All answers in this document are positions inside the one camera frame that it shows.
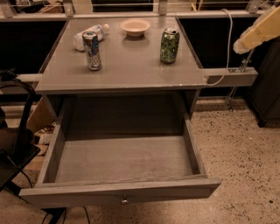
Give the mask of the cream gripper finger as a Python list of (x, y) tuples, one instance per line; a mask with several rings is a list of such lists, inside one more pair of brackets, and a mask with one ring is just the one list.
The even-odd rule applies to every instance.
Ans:
[(266, 10), (241, 36), (234, 42), (234, 51), (244, 54), (280, 36), (280, 6)]

